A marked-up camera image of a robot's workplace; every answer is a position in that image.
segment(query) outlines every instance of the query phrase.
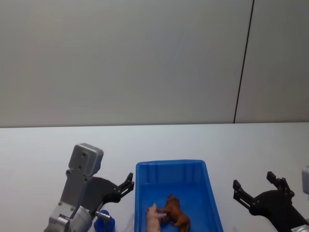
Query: gray wall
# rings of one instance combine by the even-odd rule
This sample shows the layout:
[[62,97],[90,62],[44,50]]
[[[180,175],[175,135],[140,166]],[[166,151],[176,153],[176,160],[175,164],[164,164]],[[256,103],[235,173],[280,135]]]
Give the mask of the gray wall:
[[[232,123],[251,6],[1,0],[0,127]],[[236,122],[309,117],[308,10],[255,1]]]
[[232,122],[251,2],[0,1],[0,126]]
[[309,1],[256,0],[236,122],[309,120]]

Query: blue bin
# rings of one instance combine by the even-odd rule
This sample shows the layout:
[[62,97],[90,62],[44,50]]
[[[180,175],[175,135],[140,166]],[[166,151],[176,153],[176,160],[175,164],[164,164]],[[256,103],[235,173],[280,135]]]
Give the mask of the blue bin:
[[[140,162],[136,165],[134,232],[146,232],[146,211],[163,208],[170,194],[180,199],[191,220],[190,232],[223,232],[206,164],[201,160]],[[178,232],[170,223],[162,232]]]

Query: table surface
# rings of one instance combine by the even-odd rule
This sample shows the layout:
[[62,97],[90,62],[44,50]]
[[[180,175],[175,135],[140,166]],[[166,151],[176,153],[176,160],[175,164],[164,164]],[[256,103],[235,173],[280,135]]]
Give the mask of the table surface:
[[[309,164],[309,123],[0,129],[0,231],[43,231],[60,199],[75,144],[104,150],[97,176],[122,183],[148,160],[202,159],[224,231],[274,232],[233,199],[233,180],[256,196],[274,189],[267,171],[286,177],[294,207],[309,218],[301,169]],[[134,230],[134,196],[108,203],[116,232]]]

